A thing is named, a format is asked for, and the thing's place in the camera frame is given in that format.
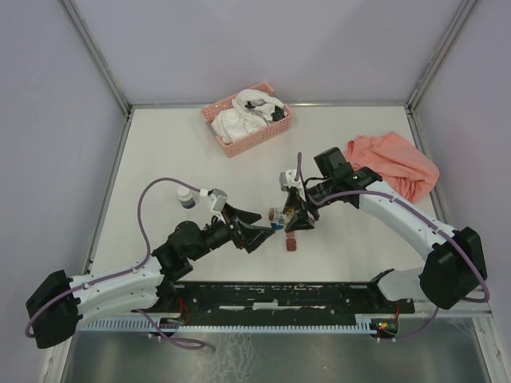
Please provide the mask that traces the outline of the glass pill bottle yellow pills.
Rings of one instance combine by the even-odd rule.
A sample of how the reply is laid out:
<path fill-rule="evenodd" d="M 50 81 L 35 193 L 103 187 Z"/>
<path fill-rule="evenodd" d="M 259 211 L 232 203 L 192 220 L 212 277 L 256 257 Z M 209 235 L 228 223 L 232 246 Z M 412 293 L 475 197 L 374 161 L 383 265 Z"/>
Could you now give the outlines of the glass pill bottle yellow pills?
<path fill-rule="evenodd" d="M 267 217 L 271 223 L 286 226 L 290 223 L 294 214 L 295 210 L 293 207 L 271 207 Z"/>

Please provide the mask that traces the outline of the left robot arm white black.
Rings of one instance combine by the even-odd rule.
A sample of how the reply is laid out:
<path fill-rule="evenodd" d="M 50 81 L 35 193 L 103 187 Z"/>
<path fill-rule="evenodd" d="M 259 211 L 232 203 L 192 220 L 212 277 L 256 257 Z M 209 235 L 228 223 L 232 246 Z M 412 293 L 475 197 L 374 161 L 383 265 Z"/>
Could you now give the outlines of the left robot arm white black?
<path fill-rule="evenodd" d="M 192 271 L 192 262 L 226 243 L 252 253 L 274 235 L 274 229 L 258 225 L 261 218 L 227 204 L 204 227 L 190 220 L 179 223 L 162 245 L 129 266 L 75 276 L 54 271 L 26 301 L 25 335 L 39 349 L 48 349 L 108 316 L 153 307 L 170 310 L 176 304 L 174 284 Z"/>

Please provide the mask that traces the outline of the red pill box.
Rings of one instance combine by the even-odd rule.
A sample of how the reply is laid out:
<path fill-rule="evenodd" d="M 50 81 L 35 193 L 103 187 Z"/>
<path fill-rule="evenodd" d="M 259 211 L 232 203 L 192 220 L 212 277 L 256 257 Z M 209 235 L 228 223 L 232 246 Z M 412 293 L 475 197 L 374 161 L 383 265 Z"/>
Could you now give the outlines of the red pill box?
<path fill-rule="evenodd" d="M 297 241 L 296 241 L 296 233 L 295 232 L 287 232 L 286 233 L 286 250 L 288 252 L 294 252 L 297 250 Z"/>

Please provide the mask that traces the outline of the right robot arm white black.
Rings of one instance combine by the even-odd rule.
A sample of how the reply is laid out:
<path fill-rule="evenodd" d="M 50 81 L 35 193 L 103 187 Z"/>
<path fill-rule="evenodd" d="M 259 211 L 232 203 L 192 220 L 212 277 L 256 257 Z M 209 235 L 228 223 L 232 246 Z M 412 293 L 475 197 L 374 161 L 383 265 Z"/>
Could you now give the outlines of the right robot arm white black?
<path fill-rule="evenodd" d="M 398 300 L 427 299 L 449 310 L 460 301 L 487 303 L 490 299 L 480 235 L 472 228 L 458 230 L 434 219 L 400 196 L 372 169 L 354 169 L 339 148 L 315 157 L 321 172 L 307 186 L 302 167 L 281 172 L 279 184 L 287 193 L 287 233 L 315 227 L 319 211 L 342 201 L 374 216 L 404 239 L 423 259 L 422 269 L 389 270 L 366 293 L 367 305 L 384 312 Z"/>

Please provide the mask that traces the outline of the white bottle cap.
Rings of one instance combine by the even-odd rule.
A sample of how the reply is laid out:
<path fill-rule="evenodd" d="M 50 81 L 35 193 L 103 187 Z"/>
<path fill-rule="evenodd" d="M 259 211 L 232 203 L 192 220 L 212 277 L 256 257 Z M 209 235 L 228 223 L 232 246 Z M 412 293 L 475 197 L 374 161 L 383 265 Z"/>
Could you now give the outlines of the white bottle cap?
<path fill-rule="evenodd" d="M 185 186 L 179 186 L 176 191 L 176 195 L 182 208 L 192 209 L 196 206 L 196 200 L 192 189 Z"/>

